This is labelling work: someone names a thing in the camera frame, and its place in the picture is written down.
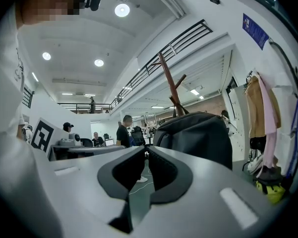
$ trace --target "man in black shirt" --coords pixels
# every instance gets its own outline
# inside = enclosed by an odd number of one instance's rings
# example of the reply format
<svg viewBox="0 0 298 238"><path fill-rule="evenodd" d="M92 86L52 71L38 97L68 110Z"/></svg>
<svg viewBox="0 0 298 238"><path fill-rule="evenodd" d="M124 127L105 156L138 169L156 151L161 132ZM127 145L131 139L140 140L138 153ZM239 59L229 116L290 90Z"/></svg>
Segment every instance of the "man in black shirt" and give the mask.
<svg viewBox="0 0 298 238"><path fill-rule="evenodd" d="M104 140L102 137L98 136L97 132L94 132L94 138L92 139L94 146L101 146L104 143Z"/></svg>
<svg viewBox="0 0 298 238"><path fill-rule="evenodd" d="M116 145L124 145L126 148L130 147L129 133L127 127L132 125L132 117L126 115L123 118L122 124L117 130L117 143ZM148 179L140 176L137 182L146 182Z"/></svg>

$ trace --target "white ceiling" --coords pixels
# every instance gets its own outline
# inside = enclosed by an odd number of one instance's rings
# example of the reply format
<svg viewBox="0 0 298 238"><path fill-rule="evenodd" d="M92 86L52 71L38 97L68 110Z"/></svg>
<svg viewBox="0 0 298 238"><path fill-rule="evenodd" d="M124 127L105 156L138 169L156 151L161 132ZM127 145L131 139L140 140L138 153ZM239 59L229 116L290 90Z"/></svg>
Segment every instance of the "white ceiling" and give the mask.
<svg viewBox="0 0 298 238"><path fill-rule="evenodd" d="M224 66L228 66L228 64L225 64L225 56L230 57L230 53L220 56L202 66L183 71L183 74L186 74L186 78L177 89L182 104L194 100L200 101L199 96L207 96L221 90L223 78L225 79L226 76ZM181 76L174 77L174 82L176 83ZM192 94L190 90L193 89L200 95L196 96ZM165 82L124 109L124 112L132 116L168 112L170 111L169 107L173 106L169 99L170 95L169 85ZM152 109L152 106L163 106L164 109Z"/></svg>
<svg viewBox="0 0 298 238"><path fill-rule="evenodd" d="M63 100L61 93L79 92L96 94L96 102L102 102L108 82L119 77L139 49L140 44L133 44L143 35L150 36L155 30L149 27L153 19L168 10L160 0L128 0L130 14L120 18L114 9L123 1L102 0L96 12L84 9L71 20L41 23L31 30L38 39L24 38L26 48L36 48L31 52L32 64L43 63L51 79L72 82L52 84L59 100ZM51 54L50 61L42 62L43 52ZM105 64L96 67L96 59ZM75 95L67 100L75 100Z"/></svg>

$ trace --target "black cap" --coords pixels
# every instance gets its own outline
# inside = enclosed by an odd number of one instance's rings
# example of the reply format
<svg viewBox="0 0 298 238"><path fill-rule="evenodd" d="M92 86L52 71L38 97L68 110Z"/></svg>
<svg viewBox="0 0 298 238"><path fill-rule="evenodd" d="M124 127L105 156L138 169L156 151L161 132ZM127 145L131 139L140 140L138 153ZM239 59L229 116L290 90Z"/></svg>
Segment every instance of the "black cap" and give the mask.
<svg viewBox="0 0 298 238"><path fill-rule="evenodd" d="M66 123L63 124L63 128L67 128L67 127L73 128L74 125L70 124L69 122L66 122Z"/></svg>

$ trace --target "person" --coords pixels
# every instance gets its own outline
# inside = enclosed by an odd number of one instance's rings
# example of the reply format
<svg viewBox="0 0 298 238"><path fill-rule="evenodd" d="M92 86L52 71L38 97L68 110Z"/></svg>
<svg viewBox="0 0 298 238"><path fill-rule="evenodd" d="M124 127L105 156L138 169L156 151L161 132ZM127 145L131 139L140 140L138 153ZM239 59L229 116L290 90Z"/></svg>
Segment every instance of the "person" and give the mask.
<svg viewBox="0 0 298 238"><path fill-rule="evenodd" d="M94 132L94 138L92 139L94 146L101 146L104 143L104 140L102 137L98 136L97 132Z"/></svg>
<svg viewBox="0 0 298 238"><path fill-rule="evenodd" d="M63 130L67 131L68 133L71 132L71 129L74 127L74 125L70 124L69 122L66 122L63 124Z"/></svg>
<svg viewBox="0 0 298 238"><path fill-rule="evenodd" d="M129 115L124 116L122 124L117 130L117 142L116 145L123 145L126 148L130 147L129 133L127 127L132 125L132 117ZM140 176L137 182L146 182L148 179Z"/></svg>
<svg viewBox="0 0 298 238"><path fill-rule="evenodd" d="M24 79L29 68L22 62L18 50L18 30L23 25L33 25L55 20L56 15L74 14L79 3L74 0L23 0L13 4L0 22L0 92L2 84L13 95L11 101L0 103L0 132L22 139L25 125L22 116Z"/></svg>
<svg viewBox="0 0 298 238"><path fill-rule="evenodd" d="M33 136L33 127L31 125L28 125L27 128L25 128L25 138L28 144L30 144L32 136Z"/></svg>
<svg viewBox="0 0 298 238"><path fill-rule="evenodd" d="M95 101L92 96L90 96L91 102L90 102L90 113L94 114L95 113Z"/></svg>

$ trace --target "fluorescent light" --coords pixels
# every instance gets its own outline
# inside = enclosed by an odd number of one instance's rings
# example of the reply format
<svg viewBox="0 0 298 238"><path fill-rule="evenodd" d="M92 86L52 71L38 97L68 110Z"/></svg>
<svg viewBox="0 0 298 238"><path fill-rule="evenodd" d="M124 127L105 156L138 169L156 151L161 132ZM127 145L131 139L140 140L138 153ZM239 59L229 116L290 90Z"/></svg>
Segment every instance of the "fluorescent light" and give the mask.
<svg viewBox="0 0 298 238"><path fill-rule="evenodd" d="M191 93L193 93L195 95L199 95L199 92L197 92L195 89L191 90Z"/></svg>
<svg viewBox="0 0 298 238"><path fill-rule="evenodd" d="M42 56L43 56L43 58L45 59L45 60L50 60L51 59L51 55L49 54L49 53L47 53L47 52L44 52L43 54L42 54Z"/></svg>
<svg viewBox="0 0 298 238"><path fill-rule="evenodd" d="M125 3L121 3L117 5L117 7L115 8L115 14L118 17L126 17L129 14L129 12L130 12L130 8Z"/></svg>
<svg viewBox="0 0 298 238"><path fill-rule="evenodd" d="M38 78L35 76L34 73L32 73L32 76L34 77L34 79L36 80L36 82L39 82Z"/></svg>
<svg viewBox="0 0 298 238"><path fill-rule="evenodd" d="M95 60L95 66L97 67L101 67L104 65L104 61L100 60L100 59L97 59Z"/></svg>

